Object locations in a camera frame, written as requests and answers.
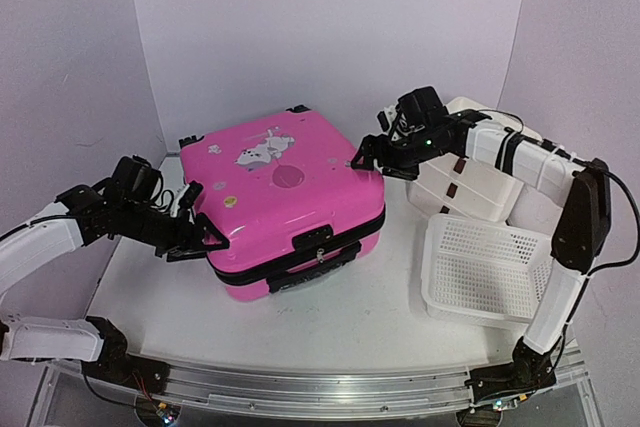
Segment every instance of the white wall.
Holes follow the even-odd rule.
[[[169,150],[304,103],[352,141],[405,92],[496,105],[520,0],[135,0]]]
[[[606,160],[640,200],[640,0],[523,0],[500,108],[586,158]],[[601,260],[626,258],[635,243],[631,211],[612,191],[613,230]],[[639,292],[638,263],[603,271],[577,314],[610,426],[640,423]]]
[[[133,0],[0,0],[0,232],[123,155],[158,162],[164,152]],[[51,262],[2,309],[82,317],[114,245]],[[24,425],[40,375],[0,363],[1,426]]]

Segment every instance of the perforated basket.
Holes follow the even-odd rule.
[[[437,214],[429,219],[422,297],[431,317],[498,328],[528,323],[551,272],[551,239]]]

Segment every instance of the table surface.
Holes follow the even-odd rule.
[[[177,157],[161,171],[182,185]],[[132,353],[197,364],[305,372],[448,369],[510,360],[517,331],[430,318],[420,295],[427,219],[386,180],[387,220],[368,256],[251,303],[229,297],[206,260],[166,263],[123,239],[91,303]]]

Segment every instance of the pink suitcase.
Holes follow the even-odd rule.
[[[314,279],[370,252],[384,223],[384,182],[355,171],[353,145],[304,106],[180,141],[194,206],[230,241],[208,259],[238,300]]]

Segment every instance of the white plastic basket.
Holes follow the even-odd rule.
[[[429,219],[422,297],[431,317],[503,329],[528,323],[551,272],[551,239],[437,214]]]
[[[453,113],[465,109],[486,110],[487,107],[466,97],[457,97],[447,104],[447,109]],[[490,115],[505,126],[520,129],[518,122],[506,115],[496,112]],[[524,133],[540,138],[528,128]],[[457,156],[447,154],[423,163],[418,179],[407,184],[409,202],[427,216],[443,212],[504,222],[518,199],[522,182],[492,166],[469,159],[462,170],[456,172],[458,160]]]

